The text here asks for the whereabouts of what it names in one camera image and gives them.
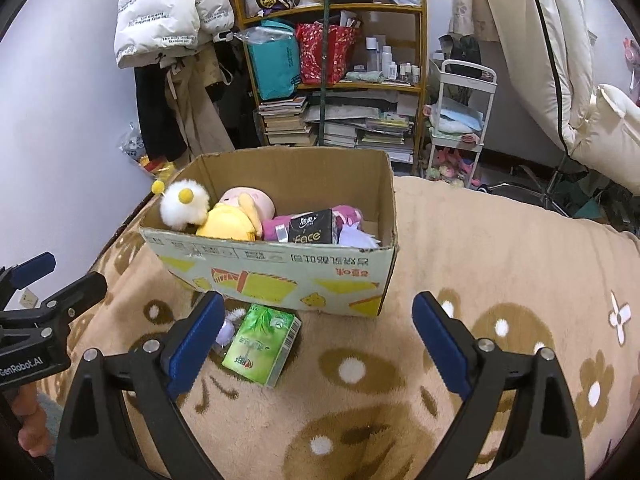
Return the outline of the person's left hand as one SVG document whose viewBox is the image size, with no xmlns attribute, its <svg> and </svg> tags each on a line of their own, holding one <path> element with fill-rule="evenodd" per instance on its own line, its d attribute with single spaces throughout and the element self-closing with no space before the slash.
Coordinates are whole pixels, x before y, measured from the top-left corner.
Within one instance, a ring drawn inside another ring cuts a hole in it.
<svg viewBox="0 0 640 480">
<path fill-rule="evenodd" d="M 21 386 L 10 403 L 12 413 L 22 422 L 17 441 L 32 457 L 46 456 L 52 445 L 47 414 L 39 404 L 37 393 L 35 384 Z"/>
</svg>

